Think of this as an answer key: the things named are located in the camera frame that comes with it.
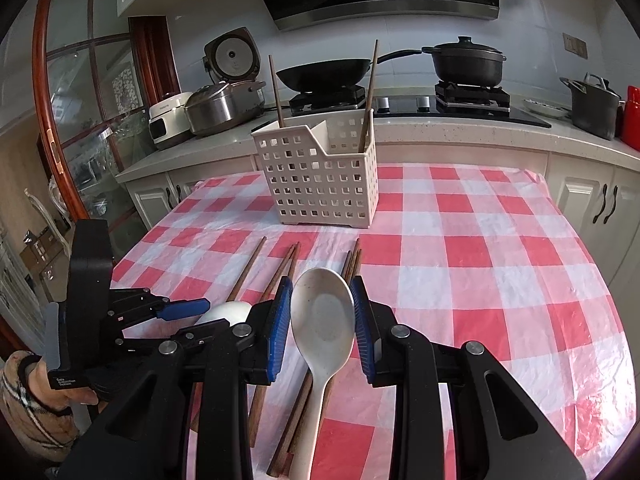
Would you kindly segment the patterned sleeve left forearm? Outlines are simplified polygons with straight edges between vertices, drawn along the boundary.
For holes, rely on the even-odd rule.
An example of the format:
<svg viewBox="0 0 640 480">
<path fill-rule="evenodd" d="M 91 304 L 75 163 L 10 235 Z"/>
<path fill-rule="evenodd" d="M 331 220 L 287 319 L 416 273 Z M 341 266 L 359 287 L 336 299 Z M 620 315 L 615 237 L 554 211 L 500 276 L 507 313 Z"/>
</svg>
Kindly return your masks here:
<svg viewBox="0 0 640 480">
<path fill-rule="evenodd" d="M 38 361 L 39 356 L 24 350 L 9 356 L 1 370 L 1 414 L 29 458 L 46 464 L 62 463 L 79 431 L 70 408 L 52 410 L 30 390 L 27 373 Z"/>
</svg>

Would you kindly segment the person's left hand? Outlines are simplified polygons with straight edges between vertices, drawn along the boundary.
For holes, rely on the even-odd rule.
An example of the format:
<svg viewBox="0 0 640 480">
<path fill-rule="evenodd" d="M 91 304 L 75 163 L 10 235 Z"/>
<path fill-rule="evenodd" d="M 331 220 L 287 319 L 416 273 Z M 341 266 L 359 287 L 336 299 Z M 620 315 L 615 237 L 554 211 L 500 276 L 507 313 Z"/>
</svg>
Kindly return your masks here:
<svg viewBox="0 0 640 480">
<path fill-rule="evenodd" d="M 89 388 L 52 389 L 49 384 L 47 364 L 41 359 L 27 374 L 28 388 L 32 395 L 52 411 L 64 411 L 73 403 L 98 405 L 96 393 Z"/>
</svg>

